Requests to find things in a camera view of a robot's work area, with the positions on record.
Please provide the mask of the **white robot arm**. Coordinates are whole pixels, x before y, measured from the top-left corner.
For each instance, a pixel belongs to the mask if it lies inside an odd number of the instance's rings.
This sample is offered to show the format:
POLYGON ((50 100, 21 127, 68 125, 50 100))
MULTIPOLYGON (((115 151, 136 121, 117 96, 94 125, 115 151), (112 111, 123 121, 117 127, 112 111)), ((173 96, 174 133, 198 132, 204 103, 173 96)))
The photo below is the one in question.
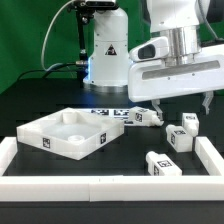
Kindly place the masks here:
POLYGON ((198 26, 206 21, 210 0, 146 0, 149 41, 128 48, 128 17, 122 9, 94 13, 94 51, 84 86, 99 92, 127 91, 133 102, 224 89, 224 44, 202 47, 198 26))

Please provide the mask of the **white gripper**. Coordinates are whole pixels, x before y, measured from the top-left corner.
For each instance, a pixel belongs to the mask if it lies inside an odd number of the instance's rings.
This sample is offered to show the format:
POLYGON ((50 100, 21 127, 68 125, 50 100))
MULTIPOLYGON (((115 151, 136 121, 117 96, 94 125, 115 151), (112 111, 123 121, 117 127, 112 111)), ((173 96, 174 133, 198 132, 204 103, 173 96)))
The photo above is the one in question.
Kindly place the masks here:
POLYGON ((162 59, 133 63, 128 75, 129 99, 152 100, 160 120, 163 111, 159 99, 205 92, 202 105, 209 114, 213 91, 221 89, 224 89, 224 45, 203 48, 191 64, 166 67, 162 59))

